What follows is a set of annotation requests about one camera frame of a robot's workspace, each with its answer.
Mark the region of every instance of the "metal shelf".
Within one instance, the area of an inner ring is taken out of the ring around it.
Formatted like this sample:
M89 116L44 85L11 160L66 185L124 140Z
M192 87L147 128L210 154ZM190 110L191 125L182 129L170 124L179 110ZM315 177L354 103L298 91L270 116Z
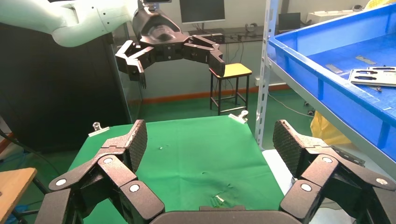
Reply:
M339 129L353 144L355 144L363 153L370 157L376 164L378 164L385 172L387 172L393 179L396 179L396 164L391 158L385 155L376 146L371 144L350 126L344 123L339 117L337 117L332 111L323 105L317 98L310 94L304 87L290 77L282 68L280 68L273 60L275 55L271 47L268 48L268 39L274 35L276 18L273 15L277 15L278 0L267 0L265 22L264 22L264 39L262 47L262 63L260 73L260 85L259 85L259 97L257 102L257 119L256 119L256 130L255 138L262 148L262 139L264 133L264 121L265 112L267 106L268 97L268 84L271 73L278 75L287 85L289 85L298 95L312 105L317 111L319 111L330 123L332 123L337 129Z

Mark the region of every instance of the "black cabinet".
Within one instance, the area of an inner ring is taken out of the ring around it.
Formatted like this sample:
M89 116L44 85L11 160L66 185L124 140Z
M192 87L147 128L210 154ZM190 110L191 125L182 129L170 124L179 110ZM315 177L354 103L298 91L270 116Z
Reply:
M132 122L112 34L65 48L52 36L0 24L0 115L42 152L80 149L93 131Z

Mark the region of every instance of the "white robotic arm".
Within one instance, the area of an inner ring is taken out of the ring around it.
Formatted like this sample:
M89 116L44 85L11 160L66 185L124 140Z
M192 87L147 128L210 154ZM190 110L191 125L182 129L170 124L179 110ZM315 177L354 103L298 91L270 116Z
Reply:
M0 22L51 34L75 47L132 21L137 0L0 0Z

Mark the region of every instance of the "textured fingertip pad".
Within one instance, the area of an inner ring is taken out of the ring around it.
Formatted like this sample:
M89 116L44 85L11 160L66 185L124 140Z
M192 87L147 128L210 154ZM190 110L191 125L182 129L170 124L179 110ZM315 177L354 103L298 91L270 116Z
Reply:
M147 147L146 122L137 120L132 130L129 145L126 146L131 157L132 172L136 173Z
M296 177L298 162L300 161L303 147L299 144L299 135L286 120L275 123L273 142L287 168Z

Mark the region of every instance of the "orange baseboard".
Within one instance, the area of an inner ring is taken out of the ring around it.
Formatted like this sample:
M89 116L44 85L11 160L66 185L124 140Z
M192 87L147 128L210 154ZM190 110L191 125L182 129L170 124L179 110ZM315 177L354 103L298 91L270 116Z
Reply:
M14 134L10 133L10 134L8 134L8 137L13 138ZM7 148L7 146L9 144L11 144L10 141L8 141L7 139L3 139L3 141L0 142L0 153L2 153Z
M269 91L276 91L276 90L287 90L290 87L286 84L282 85L273 85L269 86ZM259 87L252 87L249 88L249 92L258 92ZM245 89L239 89L239 93L246 93ZM222 96L232 95L233 90L223 90L221 91ZM146 98L143 99L143 104L156 104L156 103L164 103L170 101L179 101L179 100L186 100L186 99L197 99L197 98L208 98L210 97L210 92L198 92L192 94L184 94L184 95L176 95L176 96L168 96L168 97L159 97L159 98Z

